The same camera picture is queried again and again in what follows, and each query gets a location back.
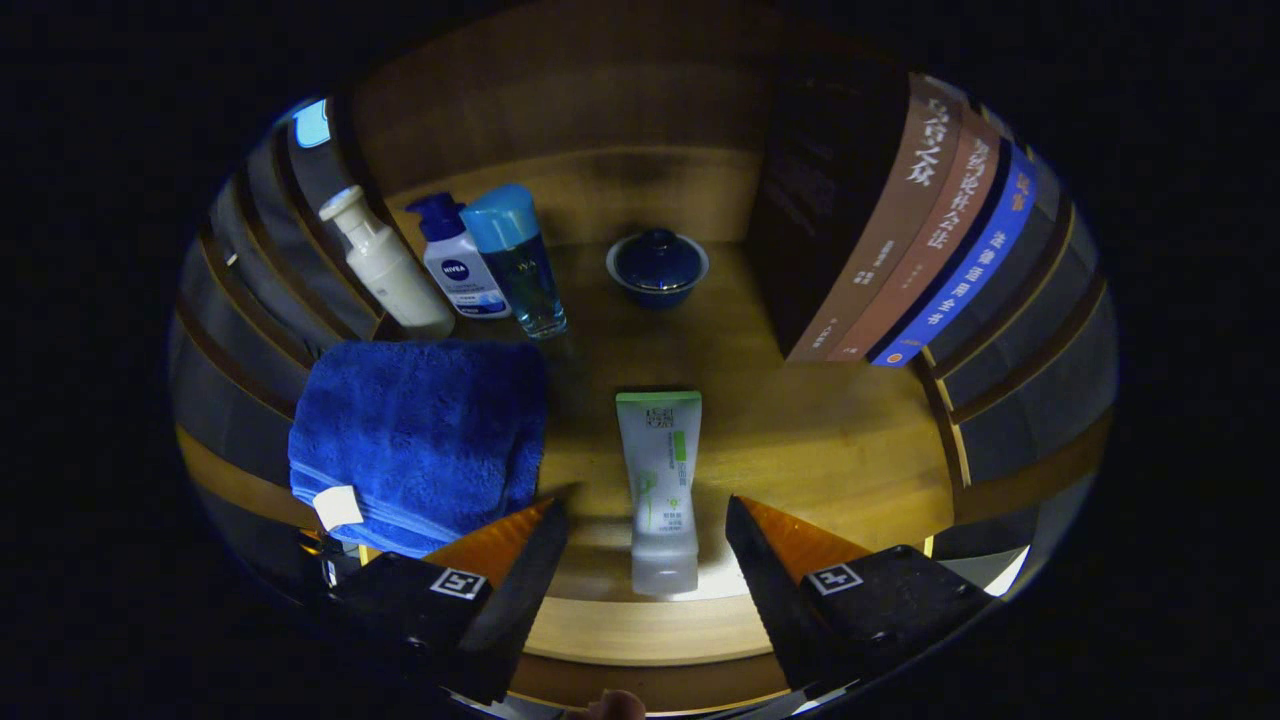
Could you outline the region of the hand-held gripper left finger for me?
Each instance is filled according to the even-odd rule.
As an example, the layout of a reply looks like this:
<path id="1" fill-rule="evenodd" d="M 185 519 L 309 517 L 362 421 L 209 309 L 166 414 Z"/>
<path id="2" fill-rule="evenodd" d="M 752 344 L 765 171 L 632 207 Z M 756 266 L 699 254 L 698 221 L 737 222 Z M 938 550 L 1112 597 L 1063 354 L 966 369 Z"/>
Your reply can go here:
<path id="1" fill-rule="evenodd" d="M 338 582 L 325 618 L 402 685 L 502 701 L 567 546 L 561 498 L 544 498 L 428 559 L 385 552 Z"/>

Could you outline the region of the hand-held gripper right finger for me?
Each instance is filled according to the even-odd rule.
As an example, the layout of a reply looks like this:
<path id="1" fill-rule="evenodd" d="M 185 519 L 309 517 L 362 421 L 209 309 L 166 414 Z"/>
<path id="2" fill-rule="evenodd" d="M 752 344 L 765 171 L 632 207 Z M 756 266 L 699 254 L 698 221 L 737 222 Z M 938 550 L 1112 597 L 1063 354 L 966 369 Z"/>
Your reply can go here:
<path id="1" fill-rule="evenodd" d="M 724 537 L 788 687 L 808 696 L 892 676 L 996 610 L 910 544 L 870 551 L 741 495 Z"/>

